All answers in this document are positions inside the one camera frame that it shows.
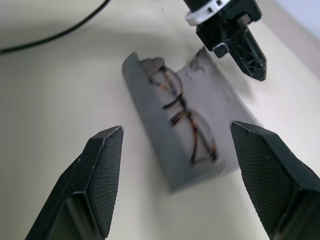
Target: white ring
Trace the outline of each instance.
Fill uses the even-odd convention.
[[[185,19],[190,26],[198,26],[219,12],[231,0],[211,0],[195,12],[189,11]]]

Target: table surface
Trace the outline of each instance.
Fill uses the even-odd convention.
[[[0,45],[73,25],[97,0],[2,0]],[[175,70],[202,47],[182,0],[114,0],[58,41],[0,58],[0,239],[23,239],[60,174],[95,133],[123,125],[119,191],[108,239],[268,239],[240,171],[171,194],[121,74],[132,52]],[[267,80],[216,59],[266,129],[320,175],[320,79],[263,21],[250,27],[267,58]]]

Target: robotic end effector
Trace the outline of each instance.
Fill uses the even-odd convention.
[[[184,0],[190,8],[186,16],[196,33],[218,58],[230,53],[242,72],[263,81],[267,59],[248,25],[260,20],[256,0]]]

